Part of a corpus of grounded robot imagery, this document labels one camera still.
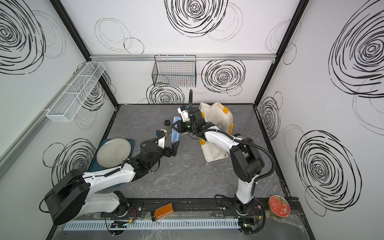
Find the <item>cream canvas bag yellow handles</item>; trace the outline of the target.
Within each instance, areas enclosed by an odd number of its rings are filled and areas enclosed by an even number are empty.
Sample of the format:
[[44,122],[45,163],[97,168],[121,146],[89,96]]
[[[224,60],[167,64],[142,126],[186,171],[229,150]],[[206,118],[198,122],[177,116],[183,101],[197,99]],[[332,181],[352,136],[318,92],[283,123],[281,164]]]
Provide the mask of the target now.
[[[212,105],[200,103],[199,109],[206,122],[213,123],[220,130],[230,135],[232,134],[234,127],[233,114],[227,107],[219,102]],[[200,145],[207,163],[229,157],[229,154],[224,149],[215,144],[207,143],[202,138],[200,139]]]

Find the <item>large blue mifly compass case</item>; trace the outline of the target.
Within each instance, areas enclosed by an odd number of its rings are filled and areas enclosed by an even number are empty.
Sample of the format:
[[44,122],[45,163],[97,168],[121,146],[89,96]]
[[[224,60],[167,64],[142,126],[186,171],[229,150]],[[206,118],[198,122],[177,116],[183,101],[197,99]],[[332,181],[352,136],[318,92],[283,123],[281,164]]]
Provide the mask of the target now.
[[[180,117],[175,116],[173,119],[173,123],[176,123],[177,121],[181,120]],[[172,143],[176,143],[180,140],[180,133],[177,132],[175,129],[172,129],[172,132],[170,134],[170,139]]]

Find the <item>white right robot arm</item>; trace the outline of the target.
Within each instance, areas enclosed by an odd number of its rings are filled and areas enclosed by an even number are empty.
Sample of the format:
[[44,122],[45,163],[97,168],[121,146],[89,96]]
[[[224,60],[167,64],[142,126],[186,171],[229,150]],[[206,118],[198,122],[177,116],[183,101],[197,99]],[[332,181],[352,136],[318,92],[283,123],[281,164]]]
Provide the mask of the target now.
[[215,124],[206,122],[199,108],[181,106],[178,113],[182,119],[172,124],[174,130],[178,133],[192,133],[230,155],[234,172],[239,178],[234,205],[240,215],[249,213],[254,205],[255,180],[265,166],[252,139],[232,136]]

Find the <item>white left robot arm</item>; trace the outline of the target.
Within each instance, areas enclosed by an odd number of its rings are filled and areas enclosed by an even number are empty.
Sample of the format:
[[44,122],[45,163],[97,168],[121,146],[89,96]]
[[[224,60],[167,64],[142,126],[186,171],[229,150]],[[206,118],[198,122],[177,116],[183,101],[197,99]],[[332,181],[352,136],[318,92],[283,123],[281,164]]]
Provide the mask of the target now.
[[141,152],[121,165],[100,172],[82,173],[78,169],[67,173],[44,197],[55,225],[91,213],[112,213],[124,217],[130,204],[121,191],[102,194],[109,187],[130,183],[147,175],[162,157],[177,155],[179,142],[171,147],[160,147],[155,142],[145,144]]

